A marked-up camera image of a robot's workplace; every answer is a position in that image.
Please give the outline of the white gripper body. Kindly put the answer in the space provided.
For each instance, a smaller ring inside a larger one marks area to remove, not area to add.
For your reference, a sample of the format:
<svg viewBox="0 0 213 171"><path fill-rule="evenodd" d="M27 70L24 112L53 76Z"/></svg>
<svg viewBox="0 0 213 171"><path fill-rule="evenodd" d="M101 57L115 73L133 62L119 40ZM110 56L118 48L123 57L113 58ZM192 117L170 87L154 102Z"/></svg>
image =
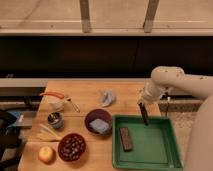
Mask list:
<svg viewBox="0 0 213 171"><path fill-rule="evenodd" d="M165 94L165 89L153 81L149 81L145 84L144 88L139 91L140 98L138 103L143 105L151 105L154 102L157 102Z"/></svg>

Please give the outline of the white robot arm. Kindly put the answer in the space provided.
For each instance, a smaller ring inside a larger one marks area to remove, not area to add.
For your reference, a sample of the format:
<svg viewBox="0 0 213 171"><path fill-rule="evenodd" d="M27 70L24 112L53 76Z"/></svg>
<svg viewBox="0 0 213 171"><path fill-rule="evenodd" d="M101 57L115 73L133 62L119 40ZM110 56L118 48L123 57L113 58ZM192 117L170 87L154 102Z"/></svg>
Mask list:
<svg viewBox="0 0 213 171"><path fill-rule="evenodd" d="M213 171L213 76L185 74L180 67L158 66L152 70L138 104L146 109L172 88L203 99L192 126L183 171Z"/></svg>

